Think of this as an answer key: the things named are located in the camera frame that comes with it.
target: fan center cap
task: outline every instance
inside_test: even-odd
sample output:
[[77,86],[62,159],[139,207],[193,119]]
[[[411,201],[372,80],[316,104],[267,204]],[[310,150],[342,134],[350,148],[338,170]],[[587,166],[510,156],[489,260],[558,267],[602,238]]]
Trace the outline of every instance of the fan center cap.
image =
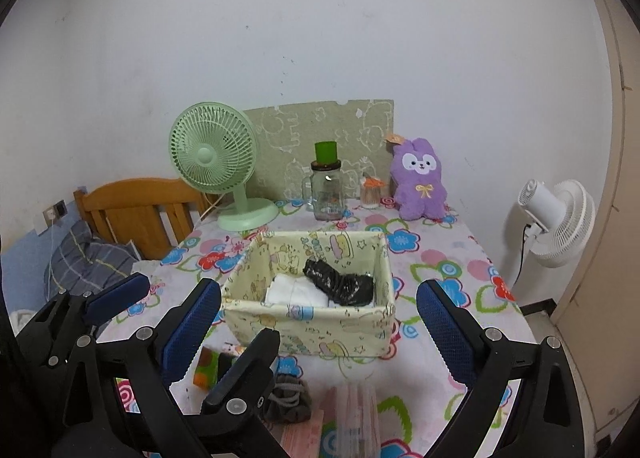
[[207,148],[206,146],[203,146],[202,148],[200,148],[196,155],[198,162],[203,165],[210,164],[211,161],[213,161],[213,157],[214,157],[213,149]]

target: beige door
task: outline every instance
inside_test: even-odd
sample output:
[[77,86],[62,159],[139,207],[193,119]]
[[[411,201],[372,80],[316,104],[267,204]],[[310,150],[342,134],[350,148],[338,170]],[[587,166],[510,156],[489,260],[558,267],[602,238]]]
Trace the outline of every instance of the beige door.
[[640,396],[640,33],[620,0],[596,3],[614,81],[609,200],[598,211],[602,228],[578,267],[579,282],[552,320],[601,430]]

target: blue gripper pad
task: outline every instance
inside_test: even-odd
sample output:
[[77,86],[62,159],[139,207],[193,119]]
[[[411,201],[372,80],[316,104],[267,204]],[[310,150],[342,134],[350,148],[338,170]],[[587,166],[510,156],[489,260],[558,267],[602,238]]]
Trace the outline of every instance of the blue gripper pad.
[[135,273],[86,301],[82,321],[100,326],[149,293],[149,278]]
[[184,300],[181,307],[188,307],[190,303],[193,303],[193,306],[184,315],[164,347],[161,348],[159,364],[162,368],[162,383],[166,387],[169,387],[172,382],[182,380],[207,331],[209,331],[211,323],[216,318],[222,303],[219,284],[213,279],[201,279],[196,289]]
[[436,343],[451,376],[456,382],[473,388],[477,378],[473,348],[427,281],[418,287],[415,302],[418,314]]

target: fabric storage box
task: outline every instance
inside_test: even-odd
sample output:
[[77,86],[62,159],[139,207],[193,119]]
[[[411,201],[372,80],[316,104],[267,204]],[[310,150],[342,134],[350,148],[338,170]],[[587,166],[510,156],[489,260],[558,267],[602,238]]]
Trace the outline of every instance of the fabric storage box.
[[[373,307],[313,308],[265,305],[278,273],[302,276],[307,258],[326,261],[345,274],[371,273]],[[247,346],[263,328],[280,332],[280,351],[359,357],[387,353],[396,314],[386,236],[379,232],[267,232],[258,234],[222,287],[225,321]]]

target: green fan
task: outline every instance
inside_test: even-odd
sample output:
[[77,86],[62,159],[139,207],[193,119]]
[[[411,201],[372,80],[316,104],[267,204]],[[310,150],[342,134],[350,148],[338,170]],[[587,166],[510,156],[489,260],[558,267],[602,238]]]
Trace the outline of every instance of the green fan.
[[194,104],[175,120],[169,153],[182,180],[202,193],[233,191],[218,225],[225,231],[247,231],[278,215],[266,198],[247,198],[244,184],[254,172],[258,141],[249,118],[220,103]]

